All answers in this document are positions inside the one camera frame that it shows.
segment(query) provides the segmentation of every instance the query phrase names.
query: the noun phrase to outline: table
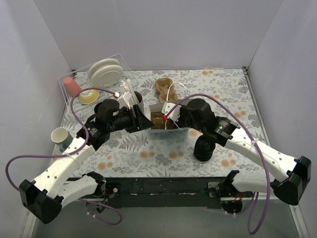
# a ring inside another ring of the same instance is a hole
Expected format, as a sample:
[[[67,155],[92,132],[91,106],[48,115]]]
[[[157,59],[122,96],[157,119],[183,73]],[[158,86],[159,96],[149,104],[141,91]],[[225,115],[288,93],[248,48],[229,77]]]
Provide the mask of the table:
[[[169,77],[186,86],[187,95],[205,93],[219,100],[237,116],[255,138],[266,143],[256,107],[242,69],[200,69],[200,70],[137,70],[135,90],[143,95],[144,107],[159,102],[155,80]],[[185,90],[178,84],[175,89],[179,98]],[[218,116],[229,117],[214,102],[206,99]],[[93,113],[93,106],[78,114],[87,119]],[[71,112],[66,111],[62,126],[74,136],[80,129]],[[193,155],[194,145],[200,132],[186,131],[150,134],[149,130],[128,134],[117,131],[110,135],[94,155],[89,157],[73,173],[81,177],[95,171],[104,177],[201,177],[226,176],[231,170],[256,174],[263,169],[244,156],[217,145],[213,157],[200,162]]]
[[[258,201],[252,227],[262,214],[264,200]],[[85,204],[72,202],[62,209],[49,224],[36,221],[32,238],[298,238],[300,237],[290,206],[280,200],[270,200],[270,209],[259,232],[251,236],[247,223],[249,213],[233,218],[206,211],[202,207],[142,207],[122,208],[124,220],[109,226],[85,214]],[[110,221],[118,219],[112,211],[101,216]]]

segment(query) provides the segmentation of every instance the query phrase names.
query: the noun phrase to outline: white cable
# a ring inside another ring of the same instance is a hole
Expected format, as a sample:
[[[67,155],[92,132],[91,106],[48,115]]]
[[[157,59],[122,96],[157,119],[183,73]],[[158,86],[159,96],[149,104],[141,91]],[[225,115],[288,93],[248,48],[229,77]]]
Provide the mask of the white cable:
[[[78,163],[78,161],[77,161],[74,157],[72,157],[69,153],[64,152],[64,154],[67,156],[66,158],[72,159],[73,161],[75,161],[75,162],[80,166],[80,164]]]
[[[169,90],[171,89],[171,87],[172,87],[172,85],[173,85],[174,83],[179,83],[180,85],[182,85],[182,86],[184,87],[184,89],[185,89],[185,97],[187,97],[185,85],[182,84],[182,83],[180,83],[180,82],[173,82],[173,83],[169,86],[169,88],[168,88],[168,90],[167,90],[167,96],[166,96],[166,101],[167,101],[167,102],[168,102]]]
[[[186,87],[185,87],[185,85],[184,84],[182,84],[182,83],[180,83],[180,82],[173,82],[169,87],[168,87],[168,91],[167,91],[167,96],[166,96],[166,101],[168,102],[168,94],[169,94],[169,90],[171,89],[171,87],[172,87],[172,85],[174,84],[174,83],[179,83],[180,85],[182,85],[183,87],[184,87],[184,89],[185,89],[185,97],[187,97],[187,93],[186,93]]]
[[[251,151],[253,148],[256,149],[254,145],[255,145],[255,143],[257,143],[258,141],[259,141],[258,138],[256,138],[255,140],[251,141],[251,146],[250,146],[249,151]]]

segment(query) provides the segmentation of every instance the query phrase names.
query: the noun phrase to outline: dish rack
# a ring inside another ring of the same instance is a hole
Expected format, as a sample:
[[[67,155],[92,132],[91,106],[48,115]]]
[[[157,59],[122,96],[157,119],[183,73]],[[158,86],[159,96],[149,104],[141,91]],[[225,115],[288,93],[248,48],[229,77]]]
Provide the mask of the dish rack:
[[[106,89],[108,89],[110,91],[114,91],[114,92],[120,92],[120,82],[122,80],[125,81],[127,79],[131,79],[132,87],[137,86],[138,81],[137,81],[136,77],[131,72],[131,70],[129,69],[128,65],[126,64],[126,62],[124,61],[124,59],[122,58],[122,56],[120,54],[115,54],[113,56],[108,57],[107,59],[116,59],[116,60],[118,60],[120,62],[121,67],[124,70],[124,75],[118,82],[116,82],[114,85],[112,85],[110,87],[107,87]],[[90,65],[87,65],[87,66],[85,66],[83,68],[80,68],[80,69],[78,69],[76,71],[73,71],[71,73],[65,74],[65,75],[63,75],[63,76],[58,78],[58,83],[59,83],[59,86],[61,88],[61,91],[62,91],[62,94],[63,94],[63,97],[64,97],[64,100],[65,100],[65,103],[66,103],[66,106],[67,106],[68,110],[70,110],[70,101],[71,101],[72,97],[68,94],[67,90],[64,87],[64,84],[63,84],[64,78],[72,77],[78,83],[78,85],[81,88],[83,88],[85,86],[91,86],[90,79],[87,77],[87,71],[90,69],[90,67],[93,64],[94,63],[92,63]],[[74,103],[73,103],[74,111],[75,112],[79,112],[79,111],[81,111],[81,110],[83,110],[83,109],[85,109],[87,107],[94,108],[94,107],[92,107],[92,105],[95,105],[95,104],[99,103],[100,101],[103,101],[106,98],[110,98],[111,96],[112,95],[110,93],[106,93],[106,92],[100,91],[97,101],[95,101],[94,103],[88,104],[88,105],[82,104],[79,101],[79,97],[77,97],[74,100]]]

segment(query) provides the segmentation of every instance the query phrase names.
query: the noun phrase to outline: white backdrop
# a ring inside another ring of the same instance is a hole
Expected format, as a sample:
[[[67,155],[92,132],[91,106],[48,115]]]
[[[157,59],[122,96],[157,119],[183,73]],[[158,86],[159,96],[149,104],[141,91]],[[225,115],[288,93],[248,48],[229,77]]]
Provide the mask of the white backdrop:
[[[317,237],[317,2],[285,0],[252,63],[250,80],[272,147],[312,160],[300,208]]]
[[[282,0],[34,0],[72,69],[248,66]]]
[[[57,78],[70,69],[32,0],[0,1],[0,32],[0,237],[17,238],[27,210],[4,168],[13,156],[52,154],[50,135],[64,107]],[[21,159],[9,171],[19,185],[48,164]]]

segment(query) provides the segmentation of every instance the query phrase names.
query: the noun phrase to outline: pink cup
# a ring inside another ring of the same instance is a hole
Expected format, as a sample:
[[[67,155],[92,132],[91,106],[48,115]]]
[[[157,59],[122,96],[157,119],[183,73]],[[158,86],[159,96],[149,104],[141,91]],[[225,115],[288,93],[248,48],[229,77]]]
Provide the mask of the pink cup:
[[[64,78],[63,83],[69,95],[72,97],[74,97],[78,92],[81,91],[81,87],[71,77]]]

